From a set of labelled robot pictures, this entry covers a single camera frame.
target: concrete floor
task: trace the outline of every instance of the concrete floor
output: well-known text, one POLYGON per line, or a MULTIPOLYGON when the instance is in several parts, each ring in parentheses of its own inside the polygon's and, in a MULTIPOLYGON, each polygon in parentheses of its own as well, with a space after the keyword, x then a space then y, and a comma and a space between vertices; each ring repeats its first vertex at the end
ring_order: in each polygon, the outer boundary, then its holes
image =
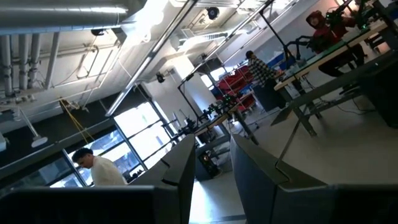
MULTIPOLYGON (((308 79, 319 86, 332 78, 314 71, 308 79)), ((338 92, 323 99, 335 98, 338 92)), ((362 110, 373 108, 363 96, 356 98, 355 103, 362 110)), ((340 108, 361 113, 353 101, 343 103, 340 108)), ((358 115, 341 109, 334 107, 322 112, 321 120, 310 119, 317 137, 311 138, 300 125, 283 160, 328 184, 398 184, 398 130, 389 128, 376 112, 358 115)), ((263 117, 264 114, 254 113, 246 122, 263 117)), ((273 114, 259 121, 260 129, 255 136, 265 151, 279 157, 298 119, 292 114, 288 120, 271 126, 275 117, 273 114)), ((232 172, 195 183, 192 223, 245 223, 242 215, 232 172), (225 219, 235 221, 220 222, 225 219)))

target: person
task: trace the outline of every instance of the person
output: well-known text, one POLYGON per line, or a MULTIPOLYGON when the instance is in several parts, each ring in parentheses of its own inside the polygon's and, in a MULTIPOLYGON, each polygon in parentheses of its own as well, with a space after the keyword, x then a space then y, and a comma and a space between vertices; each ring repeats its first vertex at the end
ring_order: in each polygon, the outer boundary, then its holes
POLYGON ((262 107, 266 111, 274 109, 276 106, 278 106, 280 109, 284 108, 286 106, 286 101, 279 92, 274 90, 274 87, 277 84, 275 78, 281 76, 282 73, 269 68, 262 60, 258 59, 251 50, 246 52, 246 58, 249 60, 249 71, 253 75, 253 90, 255 92, 267 92, 267 103, 265 103, 266 99, 261 100, 262 97, 260 95, 257 96, 259 101, 264 102, 261 103, 262 107))
POLYGON ((94 156, 87 148, 77 150, 72 161, 86 169, 91 169, 95 186, 126 185, 127 182, 118 168, 109 159, 94 156))
MULTIPOLYGON (((337 44, 341 41, 341 38, 348 32, 346 27, 354 27, 355 20, 350 17, 342 17, 342 21, 334 24, 331 28, 326 25, 326 19, 323 17, 320 11, 312 12, 306 21, 310 26, 315 29, 313 34, 312 49, 316 54, 323 52, 329 47, 337 44)), ((364 64, 365 53, 360 44, 351 47, 350 50, 339 54, 333 59, 325 62, 319 66, 319 70, 332 77, 339 77, 343 72, 338 70, 338 67, 354 60, 357 66, 364 64)))

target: dark hair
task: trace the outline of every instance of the dark hair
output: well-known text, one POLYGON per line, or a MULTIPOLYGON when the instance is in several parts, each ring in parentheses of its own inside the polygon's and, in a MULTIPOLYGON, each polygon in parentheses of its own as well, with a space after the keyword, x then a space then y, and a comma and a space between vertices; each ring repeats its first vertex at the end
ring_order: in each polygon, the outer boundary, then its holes
POLYGON ((254 55, 253 51, 249 50, 248 52, 246 52, 247 59, 250 59, 252 55, 254 55))
POLYGON ((77 162, 77 160, 79 160, 80 158, 83 158, 85 155, 87 154, 91 154, 93 155, 93 151, 91 149, 87 149, 87 148, 81 148, 78 149, 72 156, 72 161, 73 162, 77 162))

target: table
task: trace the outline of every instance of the table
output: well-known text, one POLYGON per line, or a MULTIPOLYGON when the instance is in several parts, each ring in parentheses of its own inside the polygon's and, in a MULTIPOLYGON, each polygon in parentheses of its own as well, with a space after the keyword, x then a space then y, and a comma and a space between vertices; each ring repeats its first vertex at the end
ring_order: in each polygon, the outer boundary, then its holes
POLYGON ((312 125, 309 123, 309 117, 311 115, 319 114, 323 110, 327 110, 333 106, 336 106, 340 103, 346 102, 354 97, 357 97, 360 95, 358 92, 353 92, 352 94, 349 95, 344 95, 341 98, 328 102, 325 105, 320 105, 316 106, 314 108, 311 108, 312 111, 309 112, 309 114, 305 114, 305 111, 302 111, 300 109, 300 106, 303 105, 313 105, 313 100, 320 98, 324 96, 325 94, 328 94, 332 91, 335 91, 345 85, 349 85, 353 81, 357 80, 361 76, 366 76, 366 75, 376 75, 377 71, 380 71, 382 68, 389 66, 392 62, 397 63, 398 60, 394 57, 397 57, 395 51, 390 51, 385 55, 382 55, 366 64, 363 66, 360 66, 338 78, 333 79, 332 81, 310 91, 310 92, 304 92, 300 94, 299 97, 293 99, 292 96, 288 93, 286 90, 286 86, 290 83, 296 84, 297 82, 299 83, 298 79, 304 75, 306 75, 308 72, 317 69, 320 65, 323 63, 327 62, 328 60, 336 57, 339 54, 342 54, 344 51, 349 50, 350 47, 355 46, 356 44, 359 44, 363 40, 367 39, 368 37, 380 33, 383 38, 385 38, 387 44, 390 46, 392 49, 396 49, 396 46, 398 46, 398 40, 393 39, 392 32, 389 32, 389 29, 387 24, 383 21, 377 21, 369 26, 367 30, 362 31, 359 35, 356 37, 352 38, 351 40, 347 42, 339 42, 336 45, 332 46, 328 50, 322 52, 321 54, 311 58, 306 65, 304 65, 301 68, 293 68, 295 69, 292 73, 293 75, 287 76, 282 82, 278 83, 275 87, 274 90, 278 91, 281 93, 281 95, 285 98, 286 101, 289 102, 289 108, 293 110, 293 112, 296 114, 298 117, 299 121, 303 124, 304 128, 308 131, 308 133, 311 136, 316 136, 317 133, 313 129, 312 125))
POLYGON ((334 57, 342 54, 349 47, 353 47, 360 42, 364 41, 365 39, 369 38, 373 34, 377 34, 378 32, 387 28, 387 24, 383 21, 377 21, 369 26, 369 29, 364 30, 361 34, 357 37, 354 37, 349 42, 340 41, 334 46, 330 47, 328 50, 318 54, 315 57, 312 57, 309 61, 307 61, 306 65, 301 67, 300 70, 294 71, 293 75, 287 76, 284 80, 278 83, 274 90, 280 90, 281 88, 287 86, 288 84, 292 83, 294 80, 298 80, 302 76, 306 75, 308 72, 317 69, 320 65, 324 64, 325 62, 333 59, 334 57))

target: plaid shirt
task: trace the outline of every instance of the plaid shirt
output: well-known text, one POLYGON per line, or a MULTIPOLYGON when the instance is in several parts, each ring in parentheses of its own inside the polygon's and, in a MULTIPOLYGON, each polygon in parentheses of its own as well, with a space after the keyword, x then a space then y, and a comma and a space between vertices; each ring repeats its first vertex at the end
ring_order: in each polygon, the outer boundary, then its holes
POLYGON ((249 71, 253 75, 253 84, 264 87, 268 79, 273 79, 276 75, 274 69, 269 68, 262 60, 258 58, 250 59, 248 63, 249 71))

